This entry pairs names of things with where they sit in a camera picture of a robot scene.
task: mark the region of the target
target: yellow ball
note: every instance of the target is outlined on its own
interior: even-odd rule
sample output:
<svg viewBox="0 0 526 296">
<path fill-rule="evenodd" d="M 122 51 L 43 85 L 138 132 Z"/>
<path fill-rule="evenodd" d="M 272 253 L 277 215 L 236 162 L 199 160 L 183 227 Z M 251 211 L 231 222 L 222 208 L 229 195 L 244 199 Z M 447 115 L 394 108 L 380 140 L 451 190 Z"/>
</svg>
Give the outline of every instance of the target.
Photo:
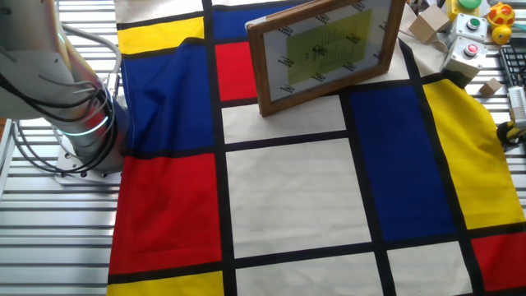
<svg viewBox="0 0 526 296">
<path fill-rule="evenodd" d="M 505 25 L 496 27 L 491 33 L 491 37 L 497 44 L 507 44 L 511 37 L 511 29 Z"/>
</svg>

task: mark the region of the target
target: yellow square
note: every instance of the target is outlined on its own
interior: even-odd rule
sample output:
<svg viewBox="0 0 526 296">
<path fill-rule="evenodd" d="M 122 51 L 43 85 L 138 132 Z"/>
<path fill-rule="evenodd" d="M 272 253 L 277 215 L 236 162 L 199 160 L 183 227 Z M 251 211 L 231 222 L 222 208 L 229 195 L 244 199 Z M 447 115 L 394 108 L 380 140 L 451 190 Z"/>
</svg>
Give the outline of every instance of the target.
<svg viewBox="0 0 526 296">
<path fill-rule="evenodd" d="M 118 45 L 123 54 L 172 49 L 186 38 L 205 38 L 203 17 L 145 25 L 117 31 Z"/>
<path fill-rule="evenodd" d="M 524 222 L 489 112 L 450 80 L 423 88 L 468 229 Z"/>
<path fill-rule="evenodd" d="M 161 280 L 111 284 L 108 296 L 224 296 L 223 272 L 185 275 Z"/>
</svg>

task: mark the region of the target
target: toy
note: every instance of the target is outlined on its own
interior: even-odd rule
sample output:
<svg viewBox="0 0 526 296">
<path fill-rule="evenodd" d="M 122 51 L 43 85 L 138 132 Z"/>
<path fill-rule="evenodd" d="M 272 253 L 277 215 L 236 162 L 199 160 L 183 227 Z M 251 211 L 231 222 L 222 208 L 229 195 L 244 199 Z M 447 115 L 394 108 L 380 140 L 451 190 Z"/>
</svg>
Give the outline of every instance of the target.
<svg viewBox="0 0 526 296">
<path fill-rule="evenodd" d="M 491 7 L 490 13 L 487 14 L 487 20 L 492 30 L 501 25 L 511 28 L 515 23 L 515 12 L 511 6 L 498 2 Z"/>
<path fill-rule="evenodd" d="M 463 89 L 482 70 L 486 53 L 484 44 L 458 37 L 451 45 L 441 72 Z"/>
<path fill-rule="evenodd" d="M 490 81 L 486 82 L 480 89 L 480 93 L 485 97 L 491 97 L 494 95 L 500 88 L 502 84 L 497 81 L 495 78 L 492 78 Z"/>
<path fill-rule="evenodd" d="M 437 5 L 431 5 L 417 17 L 409 29 L 425 44 L 449 23 L 447 15 Z"/>
<path fill-rule="evenodd" d="M 448 35 L 444 38 L 449 48 L 457 37 L 465 37 L 480 43 L 486 41 L 487 21 L 482 17 L 475 17 L 460 13 L 454 19 Z"/>
<path fill-rule="evenodd" d="M 482 0 L 446 0 L 445 14 L 454 21 L 458 14 L 463 13 L 469 16 L 480 16 L 478 7 Z"/>
<path fill-rule="evenodd" d="M 498 26 L 491 33 L 491 37 L 493 37 L 493 41 L 495 41 L 496 44 L 507 44 L 511 38 L 511 28 L 505 25 Z"/>
</svg>

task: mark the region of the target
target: keyboard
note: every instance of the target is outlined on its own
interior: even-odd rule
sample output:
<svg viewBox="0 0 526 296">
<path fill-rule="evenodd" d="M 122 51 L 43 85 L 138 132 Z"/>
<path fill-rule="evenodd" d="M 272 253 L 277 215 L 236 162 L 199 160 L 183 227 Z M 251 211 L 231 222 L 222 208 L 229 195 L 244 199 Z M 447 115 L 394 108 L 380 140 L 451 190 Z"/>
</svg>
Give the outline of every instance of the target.
<svg viewBox="0 0 526 296">
<path fill-rule="evenodd" d="M 500 53 L 508 86 L 517 86 L 519 75 L 526 82 L 526 47 L 503 46 Z"/>
</svg>

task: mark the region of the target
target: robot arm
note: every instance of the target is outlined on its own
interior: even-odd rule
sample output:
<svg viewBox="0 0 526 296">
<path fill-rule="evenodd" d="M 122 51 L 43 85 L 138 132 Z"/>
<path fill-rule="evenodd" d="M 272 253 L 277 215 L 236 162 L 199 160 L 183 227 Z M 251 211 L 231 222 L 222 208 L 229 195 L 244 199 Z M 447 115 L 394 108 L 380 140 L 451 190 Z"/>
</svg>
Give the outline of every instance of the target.
<svg viewBox="0 0 526 296">
<path fill-rule="evenodd" d="M 44 116 L 67 136 L 83 168 L 48 171 L 119 171 L 127 112 L 67 40 L 54 1 L 0 0 L 0 27 L 0 117 Z"/>
</svg>

